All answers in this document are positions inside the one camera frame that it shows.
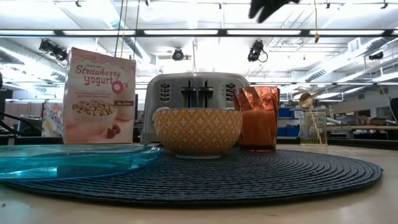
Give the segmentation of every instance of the table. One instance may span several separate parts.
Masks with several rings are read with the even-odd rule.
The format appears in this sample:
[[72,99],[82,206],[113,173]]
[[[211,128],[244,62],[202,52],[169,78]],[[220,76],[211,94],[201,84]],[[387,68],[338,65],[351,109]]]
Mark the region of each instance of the table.
[[343,146],[278,145],[363,159],[384,169],[380,183],[348,195],[263,207],[222,209],[147,209],[115,207],[39,197],[0,185],[0,223],[4,224],[180,224],[294,223],[370,224],[398,220],[398,151]]

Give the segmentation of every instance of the toaster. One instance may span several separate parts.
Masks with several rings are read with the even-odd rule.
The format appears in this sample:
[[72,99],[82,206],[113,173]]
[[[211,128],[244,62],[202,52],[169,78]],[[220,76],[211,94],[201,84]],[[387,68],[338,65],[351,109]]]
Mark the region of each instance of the toaster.
[[218,72],[158,75],[147,87],[141,144],[159,142],[154,113],[164,108],[233,109],[235,89],[250,86],[239,74]]

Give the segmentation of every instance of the plate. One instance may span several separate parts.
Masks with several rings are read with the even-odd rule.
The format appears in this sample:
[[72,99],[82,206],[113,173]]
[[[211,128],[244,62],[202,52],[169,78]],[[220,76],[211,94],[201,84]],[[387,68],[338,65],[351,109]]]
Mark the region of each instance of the plate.
[[0,146],[0,181],[97,177],[140,169],[163,149],[122,145]]

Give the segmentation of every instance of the orange glass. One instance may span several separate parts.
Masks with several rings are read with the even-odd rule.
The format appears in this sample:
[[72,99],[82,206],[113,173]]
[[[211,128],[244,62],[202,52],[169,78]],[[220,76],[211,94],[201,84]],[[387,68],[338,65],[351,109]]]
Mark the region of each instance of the orange glass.
[[271,86],[254,86],[235,90],[235,109],[243,113],[242,149],[275,152],[280,90]]

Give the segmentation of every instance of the round placemat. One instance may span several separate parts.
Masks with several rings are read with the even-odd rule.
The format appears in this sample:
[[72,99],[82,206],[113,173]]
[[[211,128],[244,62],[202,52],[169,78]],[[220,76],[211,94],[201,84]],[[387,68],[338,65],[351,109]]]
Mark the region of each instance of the round placemat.
[[381,171],[357,159],[282,150],[209,160],[167,155],[126,174],[9,185],[52,197],[135,206],[253,205],[360,189],[375,183]]

